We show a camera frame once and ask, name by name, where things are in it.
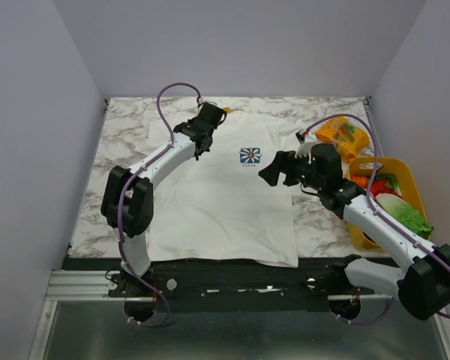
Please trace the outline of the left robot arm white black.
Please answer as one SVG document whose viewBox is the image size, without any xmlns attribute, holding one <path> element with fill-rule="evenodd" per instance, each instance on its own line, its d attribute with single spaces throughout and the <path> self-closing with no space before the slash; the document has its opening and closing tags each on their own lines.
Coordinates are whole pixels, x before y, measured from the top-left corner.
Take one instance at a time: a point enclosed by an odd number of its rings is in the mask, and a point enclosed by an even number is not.
<svg viewBox="0 0 450 360">
<path fill-rule="evenodd" d="M 146 274 L 151 260 L 145 231 L 154 215 L 154 192 L 185 161 L 210 151 L 212 135 L 226 118 L 224 109 L 205 102 L 144 160 L 128 168 L 115 166 L 109 172 L 100 212 L 118 235 L 121 267 L 129 274 L 125 286 L 133 295 L 144 296 L 152 285 Z"/>
</svg>

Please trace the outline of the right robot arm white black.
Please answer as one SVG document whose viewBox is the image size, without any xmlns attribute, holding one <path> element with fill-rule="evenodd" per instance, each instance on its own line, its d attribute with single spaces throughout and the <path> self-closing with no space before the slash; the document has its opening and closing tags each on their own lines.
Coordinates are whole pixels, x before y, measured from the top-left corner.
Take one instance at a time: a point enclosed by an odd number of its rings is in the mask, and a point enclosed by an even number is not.
<svg viewBox="0 0 450 360">
<path fill-rule="evenodd" d="M 345 294 L 355 287 L 375 290 L 397 299 L 418 320 L 427 320 L 450 304 L 450 246 L 437 247 L 407 229 L 363 188 L 344 178 L 333 145 L 313 145 L 304 157 L 278 151 L 258 175 L 272 187 L 284 175 L 286 186 L 314 189 L 326 209 L 358 227 L 394 260 L 391 267 L 356 255 L 343 258 L 330 275 L 335 292 Z"/>
</svg>

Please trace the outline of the white t-shirt with flower print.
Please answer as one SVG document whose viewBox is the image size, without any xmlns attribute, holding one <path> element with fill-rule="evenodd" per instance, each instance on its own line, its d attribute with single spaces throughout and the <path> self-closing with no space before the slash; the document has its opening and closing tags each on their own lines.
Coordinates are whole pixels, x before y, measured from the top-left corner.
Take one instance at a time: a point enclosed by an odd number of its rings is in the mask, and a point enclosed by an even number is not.
<svg viewBox="0 0 450 360">
<path fill-rule="evenodd" d="M 295 268 L 290 189 L 269 186 L 258 172 L 277 151 L 298 147 L 302 126 L 272 115 L 229 114 L 211 151 L 185 161 L 154 192 L 151 260 L 249 259 Z"/>
</svg>

